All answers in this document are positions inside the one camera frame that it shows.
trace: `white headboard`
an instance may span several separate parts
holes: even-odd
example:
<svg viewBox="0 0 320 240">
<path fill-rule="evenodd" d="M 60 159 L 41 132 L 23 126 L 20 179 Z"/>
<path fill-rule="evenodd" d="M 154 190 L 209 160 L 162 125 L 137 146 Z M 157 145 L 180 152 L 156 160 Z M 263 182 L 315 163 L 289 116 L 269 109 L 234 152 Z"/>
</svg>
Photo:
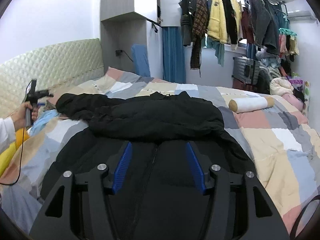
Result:
<svg viewBox="0 0 320 240">
<path fill-rule="evenodd" d="M 21 104 L 32 78 L 37 90 L 79 85 L 104 74 L 99 39 L 69 41 L 35 49 L 0 64 L 0 117 Z"/>
</svg>

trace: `plaid jacket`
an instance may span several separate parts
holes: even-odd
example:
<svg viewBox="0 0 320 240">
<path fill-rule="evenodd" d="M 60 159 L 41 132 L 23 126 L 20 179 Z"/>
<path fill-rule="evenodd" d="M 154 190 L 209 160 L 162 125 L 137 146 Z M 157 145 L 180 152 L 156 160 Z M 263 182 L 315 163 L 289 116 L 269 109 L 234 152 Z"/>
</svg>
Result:
<svg viewBox="0 0 320 240">
<path fill-rule="evenodd" d="M 207 1 L 197 0 L 192 28 L 193 48 L 190 61 L 191 69 L 200 69 L 201 40 L 207 32 L 208 19 Z"/>
</svg>

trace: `gray suitcase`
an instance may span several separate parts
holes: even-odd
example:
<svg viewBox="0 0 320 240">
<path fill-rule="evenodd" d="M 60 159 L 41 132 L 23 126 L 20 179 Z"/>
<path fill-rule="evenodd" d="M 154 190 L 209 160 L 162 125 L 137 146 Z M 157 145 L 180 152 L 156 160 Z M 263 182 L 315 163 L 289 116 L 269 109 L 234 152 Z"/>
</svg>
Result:
<svg viewBox="0 0 320 240">
<path fill-rule="evenodd" d="M 256 85 L 258 82 L 260 62 L 247 57 L 234 57 L 233 78 L 246 85 Z"/>
</svg>

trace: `human hand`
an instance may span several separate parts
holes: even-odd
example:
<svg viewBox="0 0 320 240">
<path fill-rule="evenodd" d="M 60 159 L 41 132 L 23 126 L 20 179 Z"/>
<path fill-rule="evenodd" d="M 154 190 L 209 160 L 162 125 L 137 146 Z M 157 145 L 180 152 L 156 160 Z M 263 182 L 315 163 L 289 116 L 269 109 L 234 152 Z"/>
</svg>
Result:
<svg viewBox="0 0 320 240">
<path fill-rule="evenodd" d="M 32 120 L 35 121 L 38 118 L 39 107 L 32 109 L 30 102 L 24 102 L 19 106 L 11 115 L 13 121 L 14 129 L 18 131 L 19 129 L 26 126 L 26 108 L 32 110 Z"/>
</svg>

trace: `white sleeve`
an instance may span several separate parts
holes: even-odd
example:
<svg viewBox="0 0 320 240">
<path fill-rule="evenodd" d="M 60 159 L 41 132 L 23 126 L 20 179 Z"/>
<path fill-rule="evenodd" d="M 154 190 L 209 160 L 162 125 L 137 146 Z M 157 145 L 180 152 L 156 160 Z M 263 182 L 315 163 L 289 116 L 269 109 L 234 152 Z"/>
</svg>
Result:
<svg viewBox="0 0 320 240">
<path fill-rule="evenodd" d="M 11 117 L 0 118 L 0 154 L 15 140 L 16 132 Z"/>
</svg>

